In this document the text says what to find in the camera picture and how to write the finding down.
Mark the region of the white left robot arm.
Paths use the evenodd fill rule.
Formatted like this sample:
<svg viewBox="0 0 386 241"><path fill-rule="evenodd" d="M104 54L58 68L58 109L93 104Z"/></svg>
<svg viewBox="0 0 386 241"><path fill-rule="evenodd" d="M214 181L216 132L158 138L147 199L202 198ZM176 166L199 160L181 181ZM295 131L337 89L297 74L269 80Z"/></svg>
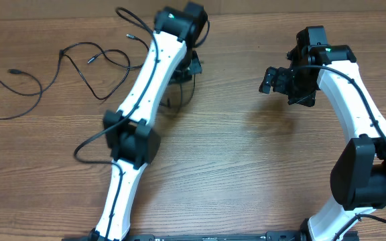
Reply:
<svg viewBox="0 0 386 241"><path fill-rule="evenodd" d="M124 240L139 180L153 161L161 138L153 126L170 84L183 84L202 72L196 48L210 27L200 4L189 2L181 11L165 7L149 30L151 45L140 73L116 112L103 119L103 134L111 150L111 180L102 216L88 240Z"/></svg>

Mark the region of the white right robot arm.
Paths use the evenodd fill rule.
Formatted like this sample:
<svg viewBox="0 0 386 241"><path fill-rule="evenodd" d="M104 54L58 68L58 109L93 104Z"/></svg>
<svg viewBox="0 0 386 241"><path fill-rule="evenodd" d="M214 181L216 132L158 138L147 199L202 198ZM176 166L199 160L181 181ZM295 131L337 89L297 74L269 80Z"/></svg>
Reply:
<svg viewBox="0 0 386 241"><path fill-rule="evenodd" d="M386 207L386 120L363 84L351 48L330 45L323 26L298 32L287 58L288 68L266 70L259 91L278 92L290 104L307 107L322 91L340 122L346 146L330 174L330 198L286 237L358 240L354 225L374 219L375 211Z"/></svg>

